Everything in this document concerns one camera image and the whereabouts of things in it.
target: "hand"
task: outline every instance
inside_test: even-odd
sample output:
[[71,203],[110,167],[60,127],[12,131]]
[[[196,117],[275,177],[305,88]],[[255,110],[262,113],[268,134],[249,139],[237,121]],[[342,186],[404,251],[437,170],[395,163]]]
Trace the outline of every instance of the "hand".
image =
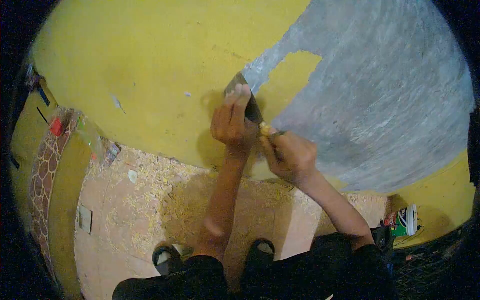
[[222,107],[213,113],[210,131],[214,139],[227,146],[228,157],[247,160],[258,135],[258,126],[245,118],[250,97],[248,85],[237,84],[235,91],[225,96]]
[[[273,128],[270,134],[276,133]],[[260,141],[270,170],[299,189],[319,173],[315,167],[317,145],[294,134],[262,136]]]

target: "patterned tile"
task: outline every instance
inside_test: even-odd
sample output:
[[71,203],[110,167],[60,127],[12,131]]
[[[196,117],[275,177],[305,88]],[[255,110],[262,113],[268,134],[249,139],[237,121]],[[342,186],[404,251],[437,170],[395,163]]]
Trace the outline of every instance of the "patterned tile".
[[67,124],[63,135],[56,137],[47,130],[34,158],[28,196],[33,204],[33,235],[40,245],[46,265],[53,278],[55,273],[48,247],[48,210],[55,172],[71,132],[76,129],[80,113],[58,107],[56,115]]

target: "wall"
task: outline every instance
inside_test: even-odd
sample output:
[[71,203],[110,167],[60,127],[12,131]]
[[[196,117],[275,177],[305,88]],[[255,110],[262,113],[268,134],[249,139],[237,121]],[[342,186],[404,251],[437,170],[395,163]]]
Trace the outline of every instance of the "wall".
[[427,0],[62,1],[32,53],[106,137],[192,165],[220,163],[209,122],[240,70],[266,120],[317,142],[346,191],[393,192],[467,144],[468,67]]
[[78,197],[90,155],[88,145],[74,132],[58,165],[48,211],[50,255],[68,299],[82,299],[73,246]]
[[444,169],[396,193],[393,209],[416,204],[421,219],[418,224],[425,226],[407,241],[397,239],[395,244],[400,248],[434,240],[458,228],[470,218],[475,194],[467,152],[462,152]]
[[50,120],[55,111],[54,98],[49,97],[52,104],[47,107],[39,93],[31,93],[15,126],[12,137],[12,155],[20,164],[17,169],[11,164],[13,192],[21,220],[25,229],[30,229],[32,222],[31,204],[27,198],[28,184],[32,176],[33,158],[37,153],[48,125],[38,113],[37,108],[47,120]]

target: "gray concrete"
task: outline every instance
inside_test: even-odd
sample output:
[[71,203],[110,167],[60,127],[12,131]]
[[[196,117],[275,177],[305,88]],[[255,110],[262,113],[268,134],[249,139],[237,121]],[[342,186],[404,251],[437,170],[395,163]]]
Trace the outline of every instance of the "gray concrete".
[[429,1],[313,0],[243,70],[253,92],[299,50],[323,60],[273,125],[315,141],[318,169],[345,190],[394,191],[467,147],[468,66]]

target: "floor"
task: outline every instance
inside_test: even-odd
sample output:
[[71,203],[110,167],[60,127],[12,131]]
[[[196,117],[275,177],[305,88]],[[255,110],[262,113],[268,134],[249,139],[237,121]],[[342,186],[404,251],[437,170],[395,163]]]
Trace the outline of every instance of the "floor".
[[[129,170],[137,178],[129,178]],[[92,211],[92,231],[76,225],[75,260],[86,299],[111,299],[132,277],[157,276],[151,253],[163,241],[195,245],[217,173],[121,146],[111,167],[90,161],[79,205]],[[371,227],[385,215],[378,195],[345,195]],[[270,239],[276,259],[308,251],[316,235],[335,231],[322,209],[289,186],[243,179],[234,229],[225,257],[231,289],[238,287],[244,258],[256,238]]]

